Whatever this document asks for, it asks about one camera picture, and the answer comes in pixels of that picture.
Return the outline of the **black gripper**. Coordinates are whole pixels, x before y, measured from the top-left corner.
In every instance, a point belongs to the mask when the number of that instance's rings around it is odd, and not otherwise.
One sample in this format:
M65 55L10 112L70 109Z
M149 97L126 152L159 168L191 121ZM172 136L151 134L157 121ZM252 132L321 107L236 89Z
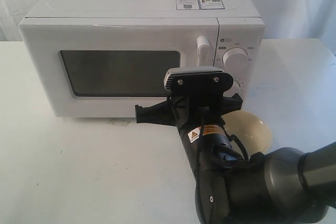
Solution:
M173 97L153 106L135 105L137 123L176 126L195 179L224 177L234 168L234 157L222 115L241 110L238 93Z

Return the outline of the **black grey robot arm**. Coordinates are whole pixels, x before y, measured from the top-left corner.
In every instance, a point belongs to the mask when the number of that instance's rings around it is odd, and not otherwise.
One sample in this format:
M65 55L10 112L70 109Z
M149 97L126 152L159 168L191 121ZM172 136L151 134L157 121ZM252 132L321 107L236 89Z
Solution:
M193 172L201 223L316 223L335 207L335 144L248 154L222 116L242 99L169 96L135 106L138 123L177 128Z

